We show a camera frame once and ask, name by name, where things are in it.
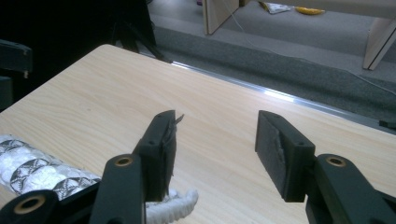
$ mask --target wooden board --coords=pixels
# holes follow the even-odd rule
[[[396,20],[376,18],[367,40],[363,68],[374,70],[396,40]]]
[[[200,195],[178,223],[307,223],[304,204],[283,202],[254,151],[262,109],[297,127],[317,155],[350,159],[376,189],[396,196],[395,135],[111,46],[1,113],[0,133],[100,175],[169,109],[185,115],[171,188]],[[12,198],[0,188],[0,207]]]
[[[239,0],[203,0],[204,29],[212,35],[239,8]]]

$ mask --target light wood tabletop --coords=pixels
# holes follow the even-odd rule
[[[197,189],[178,223],[308,223],[303,203],[284,203],[255,150],[259,110],[287,119],[316,155],[353,161],[372,185],[396,196],[396,136],[260,91],[112,46],[102,46],[0,114],[14,134],[62,161],[101,175],[131,153],[153,117],[175,109],[171,188]],[[0,207],[14,196],[0,188]]]

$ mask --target screw hole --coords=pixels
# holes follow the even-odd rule
[[[43,195],[29,197],[18,203],[14,208],[14,212],[19,215],[31,213],[43,205],[45,201],[46,198]]]
[[[347,165],[346,162],[345,162],[343,159],[337,158],[337,157],[328,157],[328,158],[326,159],[326,161],[327,161],[329,164],[331,164],[331,165],[333,165],[333,166],[338,166],[338,167],[344,167],[344,166]]]
[[[129,157],[123,157],[116,161],[117,166],[127,166],[132,163],[132,159]]]

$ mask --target yellow object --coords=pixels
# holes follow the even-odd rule
[[[314,8],[307,8],[307,7],[295,7],[296,11],[303,13],[305,15],[318,15],[322,14],[324,10],[321,9],[314,9]]]
[[[264,8],[265,10],[268,11],[268,7],[267,7],[267,5],[265,5],[264,2],[259,2],[259,4],[260,4],[260,6],[262,6],[262,8]]]

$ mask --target metal strip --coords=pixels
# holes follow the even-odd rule
[[[348,112],[348,111],[345,111],[345,110],[342,110],[342,109],[339,109],[339,108],[336,108],[336,107],[333,107],[330,105],[325,105],[325,104],[321,104],[318,102],[305,100],[304,98],[286,94],[281,91],[275,91],[272,89],[268,89],[268,88],[265,88],[262,86],[258,86],[258,85],[252,84],[252,83],[248,83],[246,81],[236,79],[236,78],[226,77],[224,75],[216,74],[213,72],[206,71],[204,69],[189,66],[184,63],[173,62],[172,65],[175,65],[180,68],[192,70],[195,72],[199,72],[201,74],[204,74],[204,75],[207,75],[210,77],[215,77],[215,78],[227,81],[227,82],[231,82],[233,84],[237,84],[239,86],[242,86],[242,87],[254,90],[254,91],[259,91],[259,92],[262,92],[263,94],[271,95],[271,96],[278,98],[280,100],[293,102],[297,105],[303,105],[303,106],[306,106],[306,107],[309,107],[309,108],[312,108],[312,109],[315,109],[315,110],[318,110],[321,112],[325,112],[327,114],[334,115],[338,118],[353,121],[355,123],[359,123],[361,125],[364,125],[364,126],[367,126],[367,127],[373,128],[373,129],[377,129],[377,130],[380,130],[385,133],[396,134],[396,131],[393,131],[392,129],[388,129],[388,128],[379,126],[379,120],[377,120],[377,119],[371,119],[368,117],[364,117],[362,115],[354,114],[354,113],[351,113],[351,112]]]

